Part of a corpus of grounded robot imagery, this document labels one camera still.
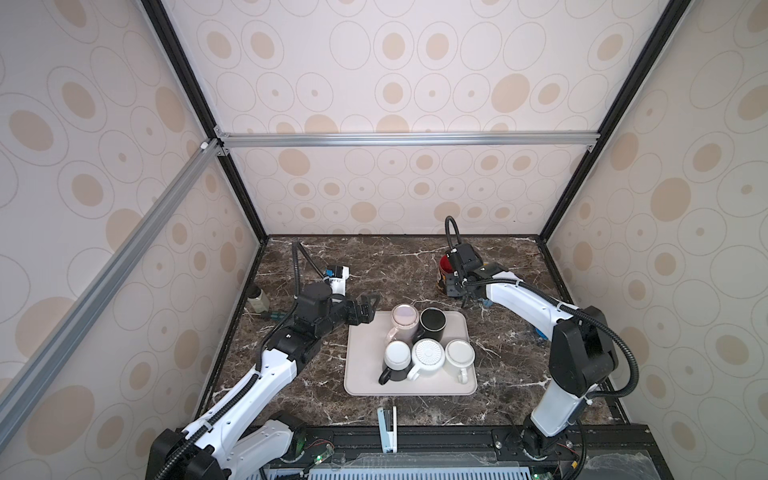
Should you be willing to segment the black skull mug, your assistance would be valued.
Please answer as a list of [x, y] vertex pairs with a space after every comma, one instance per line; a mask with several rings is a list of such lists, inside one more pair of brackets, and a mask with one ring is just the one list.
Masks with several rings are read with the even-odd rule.
[[455, 298], [456, 288], [454, 284], [454, 270], [447, 255], [443, 255], [438, 263], [439, 267], [439, 290], [448, 297]]

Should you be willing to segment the black white mug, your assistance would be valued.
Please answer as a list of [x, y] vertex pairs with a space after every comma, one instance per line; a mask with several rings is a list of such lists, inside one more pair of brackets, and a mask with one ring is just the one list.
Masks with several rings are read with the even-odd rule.
[[393, 340], [385, 348], [383, 370], [378, 384], [405, 380], [412, 366], [411, 347], [404, 341]]

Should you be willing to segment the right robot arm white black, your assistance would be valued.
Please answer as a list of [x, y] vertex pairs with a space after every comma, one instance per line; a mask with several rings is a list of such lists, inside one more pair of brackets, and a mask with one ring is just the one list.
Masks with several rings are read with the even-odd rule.
[[497, 263], [486, 263], [460, 235], [456, 220], [444, 221], [449, 272], [447, 294], [465, 302], [502, 306], [532, 325], [550, 342], [551, 381], [526, 417], [521, 433], [525, 454], [543, 460], [563, 432], [576, 424], [595, 398], [624, 398], [639, 383], [639, 363], [629, 345], [595, 307], [558, 300]]

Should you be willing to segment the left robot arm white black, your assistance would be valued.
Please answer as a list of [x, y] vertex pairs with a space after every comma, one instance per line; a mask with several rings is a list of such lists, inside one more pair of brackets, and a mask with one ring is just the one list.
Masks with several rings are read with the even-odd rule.
[[247, 430], [318, 354], [325, 336], [341, 325], [371, 323], [381, 297], [366, 293], [349, 298], [329, 271], [321, 273], [320, 281], [303, 284], [298, 262], [309, 254], [300, 242], [293, 243], [291, 254], [294, 301], [260, 342], [254, 366], [199, 418], [154, 440], [146, 478], [264, 479], [267, 466], [295, 447], [301, 426], [291, 418], [268, 420], [253, 433]]

